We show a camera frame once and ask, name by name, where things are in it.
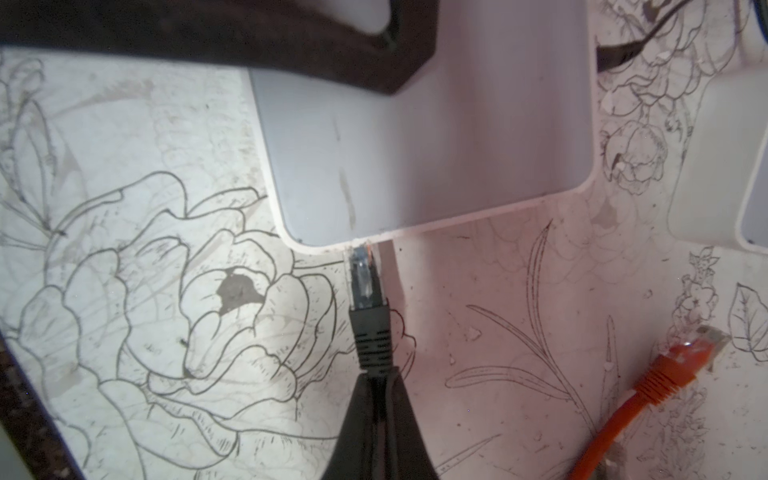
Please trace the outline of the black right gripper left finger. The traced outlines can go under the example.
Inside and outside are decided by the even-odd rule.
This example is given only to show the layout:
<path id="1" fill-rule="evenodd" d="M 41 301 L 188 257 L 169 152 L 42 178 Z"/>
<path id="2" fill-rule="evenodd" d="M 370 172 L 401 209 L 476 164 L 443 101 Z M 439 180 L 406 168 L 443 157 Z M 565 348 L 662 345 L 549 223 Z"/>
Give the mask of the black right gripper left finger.
<path id="1" fill-rule="evenodd" d="M 375 380 L 361 373 L 322 480 L 371 480 L 377 425 Z"/>

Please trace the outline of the white network switch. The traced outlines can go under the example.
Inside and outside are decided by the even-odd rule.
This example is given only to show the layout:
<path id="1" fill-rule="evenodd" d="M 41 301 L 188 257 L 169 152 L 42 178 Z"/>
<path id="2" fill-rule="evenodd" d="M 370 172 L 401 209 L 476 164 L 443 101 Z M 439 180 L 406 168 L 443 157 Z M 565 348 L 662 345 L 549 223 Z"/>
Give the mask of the white network switch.
<path id="1" fill-rule="evenodd" d="M 280 236 L 340 251 L 584 190 L 595 71 L 586 1 L 444 1 L 434 56 L 390 96 L 252 70 Z"/>
<path id="2" fill-rule="evenodd" d="M 680 240 L 767 253 L 767 68 L 704 90 L 668 214 Z"/>

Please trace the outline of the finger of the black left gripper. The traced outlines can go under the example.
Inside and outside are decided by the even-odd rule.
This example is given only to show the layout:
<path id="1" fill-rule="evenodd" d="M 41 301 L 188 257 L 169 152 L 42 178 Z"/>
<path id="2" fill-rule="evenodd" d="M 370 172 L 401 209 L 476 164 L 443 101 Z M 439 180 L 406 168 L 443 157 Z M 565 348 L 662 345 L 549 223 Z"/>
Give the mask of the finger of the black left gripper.
<path id="1" fill-rule="evenodd" d="M 4 1 L 4 45 L 280 70 L 386 95 L 434 55 L 436 1 L 369 34 L 294 1 Z"/>

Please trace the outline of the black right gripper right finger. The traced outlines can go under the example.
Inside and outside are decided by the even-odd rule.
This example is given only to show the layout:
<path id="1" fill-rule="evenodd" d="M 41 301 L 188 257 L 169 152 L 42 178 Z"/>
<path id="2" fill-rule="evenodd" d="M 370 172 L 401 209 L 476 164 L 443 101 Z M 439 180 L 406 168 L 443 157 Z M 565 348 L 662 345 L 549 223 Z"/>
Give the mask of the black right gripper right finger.
<path id="1" fill-rule="evenodd" d="M 404 380 L 397 367 L 384 389 L 385 479 L 437 480 Z"/>

